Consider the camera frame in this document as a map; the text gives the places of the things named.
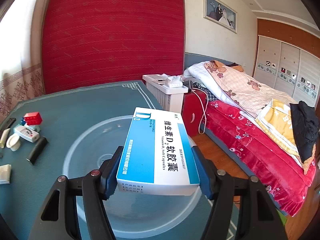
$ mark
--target sheer white curtain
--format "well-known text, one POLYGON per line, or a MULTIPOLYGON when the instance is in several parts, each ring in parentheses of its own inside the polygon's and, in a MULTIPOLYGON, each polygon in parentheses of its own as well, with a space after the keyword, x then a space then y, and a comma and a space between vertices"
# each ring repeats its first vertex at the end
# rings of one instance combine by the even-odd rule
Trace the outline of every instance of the sheer white curtain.
POLYGON ((18 101, 44 93, 41 31, 48 0, 15 0, 0 22, 0 122, 18 101))

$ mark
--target white wall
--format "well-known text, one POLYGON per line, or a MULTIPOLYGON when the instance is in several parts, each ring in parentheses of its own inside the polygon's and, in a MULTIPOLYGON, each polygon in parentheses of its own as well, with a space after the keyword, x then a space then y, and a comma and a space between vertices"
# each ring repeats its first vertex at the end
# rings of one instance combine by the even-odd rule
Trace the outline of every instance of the white wall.
POLYGON ((185 0, 186 52, 245 66, 252 74, 257 46, 257 17, 241 0, 220 0, 238 13, 238 33, 203 18, 203 0, 185 0))

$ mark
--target metal screw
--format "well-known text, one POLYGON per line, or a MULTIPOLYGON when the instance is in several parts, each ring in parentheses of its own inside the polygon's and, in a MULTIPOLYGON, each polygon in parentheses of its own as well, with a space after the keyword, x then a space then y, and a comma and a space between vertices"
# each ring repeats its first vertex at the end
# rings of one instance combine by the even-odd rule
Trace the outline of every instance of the metal screw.
POLYGON ((58 181, 59 182, 63 182, 65 180, 66 180, 66 176, 61 175, 61 176, 58 177, 58 181))
POLYGON ((224 176, 226 174, 225 170, 217 170, 218 175, 224 176))
POLYGON ((259 179, 256 176, 251 176, 250 179, 251 179, 252 182, 258 182, 259 181, 259 179))
POLYGON ((90 172, 90 174, 91 174, 91 176, 98 176, 99 174, 100 174, 100 171, 99 170, 92 170, 91 172, 90 172))

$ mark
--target power cord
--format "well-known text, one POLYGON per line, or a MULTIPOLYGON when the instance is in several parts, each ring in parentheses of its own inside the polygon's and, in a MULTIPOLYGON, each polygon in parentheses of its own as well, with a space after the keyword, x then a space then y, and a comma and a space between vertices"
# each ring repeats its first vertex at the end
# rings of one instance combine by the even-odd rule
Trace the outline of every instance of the power cord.
POLYGON ((200 100, 200 104, 201 104, 201 107, 202 107, 203 114, 202 114, 202 117, 201 117, 201 120, 200 120, 200 123, 199 123, 198 132, 199 132, 199 134, 204 134, 205 126, 207 125, 207 117, 205 116, 205 112, 207 111, 207 106, 208 106, 208 103, 209 103, 209 97, 208 97, 208 94, 206 92, 204 92, 203 90, 201 90, 199 88, 192 88, 192 89, 199 90, 199 91, 205 93, 205 95, 206 95, 207 104, 205 105, 205 109, 204 109, 202 101, 201 101, 201 98, 198 96, 198 94, 196 92, 191 90, 200 100), (204 117, 204 128, 203 128, 203 133, 200 133, 200 125, 201 125, 203 117, 204 117))

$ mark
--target black suit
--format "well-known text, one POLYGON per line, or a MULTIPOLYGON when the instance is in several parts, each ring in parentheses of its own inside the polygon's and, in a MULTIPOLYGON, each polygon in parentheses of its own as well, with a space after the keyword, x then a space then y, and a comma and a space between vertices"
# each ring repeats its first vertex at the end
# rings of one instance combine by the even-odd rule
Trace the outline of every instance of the black suit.
POLYGON ((217 13, 217 20, 220 20, 222 17, 222 9, 220 7, 217 7, 216 13, 217 13))

